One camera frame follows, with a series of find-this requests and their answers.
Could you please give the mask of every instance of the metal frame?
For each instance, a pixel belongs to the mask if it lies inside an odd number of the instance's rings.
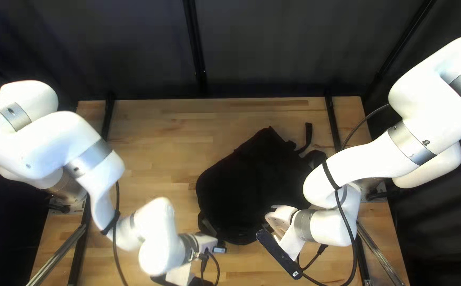
[[[410,38],[416,30],[419,28],[421,23],[423,22],[424,18],[428,15],[433,5],[437,2],[437,0],[425,0],[421,6],[419,6],[418,10],[414,14],[412,21],[408,24],[408,26],[403,31],[402,35],[399,37],[398,41],[396,42],[395,46],[387,56],[387,58],[382,63],[380,69],[375,73],[375,76],[372,82],[368,85],[366,92],[361,95],[361,99],[363,103],[366,105],[367,100],[370,98],[372,93],[374,92],[377,85],[382,81],[384,75],[388,72],[391,68],[392,64],[397,59],[398,55],[402,52],[405,48],[405,45],[409,42]]]
[[[410,40],[414,32],[417,30],[425,16],[430,11],[433,4],[436,0],[425,0],[424,3],[420,6],[416,15],[413,17],[412,21],[405,29],[403,34],[398,39],[396,45],[382,64],[381,68],[375,74],[373,81],[367,86],[366,91],[364,91],[361,87],[352,86],[352,85],[345,85],[341,87],[333,87],[331,91],[328,86],[324,86],[321,84],[280,84],[280,85],[247,85],[247,84],[237,84],[232,86],[214,86],[212,89],[214,90],[212,93],[208,92],[208,81],[207,75],[205,71],[205,62],[202,50],[202,42],[200,39],[200,31],[198,26],[198,19],[197,19],[197,11],[195,6],[195,0],[183,0],[183,8],[185,11],[186,23],[188,28],[188,34],[190,38],[190,46],[192,49],[192,57],[194,63],[194,74],[197,81],[197,92],[190,92],[190,88],[187,87],[167,87],[164,90],[171,90],[173,94],[173,98],[200,98],[202,95],[203,97],[211,97],[211,98],[227,98],[227,97],[236,97],[237,95],[247,95],[249,97],[281,97],[284,95],[289,95],[291,97],[296,96],[323,96],[326,102],[326,108],[328,110],[328,118],[329,124],[331,127],[331,133],[333,136],[333,143],[335,146],[335,151],[339,151],[341,149],[341,140],[338,134],[338,127],[336,123],[336,117],[334,112],[333,106],[333,99],[332,96],[355,96],[356,94],[361,94],[361,98],[363,101],[366,101],[371,93],[374,91],[375,87],[378,85],[380,81],[382,81],[383,76],[392,66],[393,62],[396,60],[400,52],[404,49],[407,42]],[[188,94],[180,95],[178,91],[183,90],[186,93],[188,90]],[[104,140],[107,140],[110,122],[112,119],[114,101],[116,100],[115,94],[111,93],[107,95],[106,104],[105,104],[105,117],[103,121],[102,133],[101,136]],[[82,214],[82,221],[81,225],[89,225],[91,220],[91,212],[90,212],[90,203],[89,197],[87,197],[86,206],[84,212]],[[87,228],[84,229],[83,234],[76,240],[75,246],[75,253],[73,257],[73,262],[70,270],[70,276],[68,279],[68,286],[76,286],[79,280],[79,275],[81,271],[81,266],[83,262],[84,252],[86,250],[86,242],[87,242]],[[359,259],[360,269],[366,269],[366,265],[364,264],[366,260],[361,257]],[[366,284],[366,280],[363,280],[363,285],[369,286]]]
[[[110,122],[112,120],[112,113],[114,111],[115,94],[109,93],[105,100],[105,116],[103,118],[103,126],[101,137],[104,140],[108,139],[108,133],[110,129]],[[86,197],[86,206],[82,213],[81,224],[91,224],[91,201],[89,196]],[[84,253],[86,251],[87,243],[87,229],[84,234],[78,239],[75,245],[75,252],[73,254],[72,265],[70,268],[70,276],[68,277],[68,286],[77,286],[79,281],[80,272],[82,270],[82,263],[84,260]]]

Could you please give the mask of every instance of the black fabric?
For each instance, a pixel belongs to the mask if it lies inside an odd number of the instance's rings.
[[[308,146],[310,146],[310,142],[312,141],[312,135],[313,135],[313,125],[311,123],[306,122],[305,123],[305,128],[306,128],[306,139],[305,139],[305,145],[298,150],[296,150],[296,153],[301,154],[303,153]]]
[[[264,128],[204,171],[196,184],[201,231],[208,229],[205,217],[218,239],[248,244],[256,240],[272,205],[308,208],[303,196],[303,182],[312,171],[308,160],[316,159],[317,166],[325,153],[312,151],[301,158],[294,148],[272,127]]]

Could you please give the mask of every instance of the backpack strap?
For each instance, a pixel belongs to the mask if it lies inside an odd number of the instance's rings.
[[[305,123],[305,129],[306,129],[306,139],[305,139],[305,145],[301,147],[300,149],[296,150],[296,153],[301,154],[303,153],[308,146],[310,146],[310,143],[312,142],[312,135],[313,135],[313,125],[311,123],[306,122]]]

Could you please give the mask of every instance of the black metal pole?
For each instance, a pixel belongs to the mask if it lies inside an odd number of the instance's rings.
[[[335,152],[339,152],[342,149],[342,142],[340,140],[340,134],[338,133],[338,125],[336,124],[333,96],[331,96],[329,88],[324,89],[324,99],[326,102],[326,109],[328,110],[329,127],[331,127],[331,135],[333,136],[333,145],[335,147]]]
[[[200,41],[200,31],[197,19],[197,9],[195,0],[183,0],[185,10],[186,25],[188,26],[188,36],[190,37],[190,46],[192,49],[193,64],[195,68],[195,78],[201,94],[208,92],[208,79],[205,73],[204,54],[202,52],[202,43]]]
[[[115,94],[109,93],[105,100],[105,115],[103,117],[103,126],[101,137],[104,140],[108,139],[108,132],[110,129],[110,122],[112,120],[112,113],[114,111]],[[82,213],[81,224],[87,225],[86,232],[78,239],[75,245],[75,252],[73,254],[72,265],[70,269],[70,276],[68,277],[67,286],[77,286],[80,272],[82,270],[82,263],[84,260],[84,253],[86,251],[87,231],[91,223],[91,199],[86,196],[86,205]]]
[[[402,35],[399,37],[396,45],[393,47],[386,60],[382,63],[380,69],[375,73],[373,81],[368,85],[366,92],[361,96],[364,105],[366,105],[367,99],[374,92],[377,85],[382,81],[384,75],[391,68],[393,62],[396,60],[400,52],[405,48],[405,45],[408,43],[414,32],[423,22],[424,18],[428,15],[433,5],[437,0],[425,0],[421,6],[416,11],[416,14],[412,18],[412,21],[409,23],[407,28],[403,31]]]
[[[357,246],[357,264],[359,265],[362,286],[372,286],[372,283],[370,281],[370,274],[368,272],[368,265],[366,263],[365,250],[362,247],[362,241],[359,235],[356,235],[355,242]]]

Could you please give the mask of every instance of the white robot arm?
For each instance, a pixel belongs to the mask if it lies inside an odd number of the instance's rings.
[[[273,229],[280,236],[284,233],[278,245],[292,260],[306,241],[335,246],[351,244],[343,219],[335,209],[335,189],[355,236],[361,190],[353,181],[400,178],[395,182],[398,184],[401,180],[413,182],[416,177],[420,182],[441,176],[460,163],[461,38],[403,75],[391,88],[388,99],[402,121],[368,144],[334,154],[306,178],[304,196],[322,210],[286,210],[282,206],[266,215]],[[279,227],[278,221],[292,222]]]
[[[0,89],[0,173],[3,177],[46,189],[68,176],[91,197],[96,226],[114,218],[109,189],[125,170],[119,155],[79,115],[58,111],[57,96],[39,81],[18,81]],[[112,239],[112,230],[107,233]],[[117,222],[116,244],[139,250],[138,261],[149,275],[160,275],[197,258],[217,240],[205,235],[178,235],[174,210],[157,198]]]

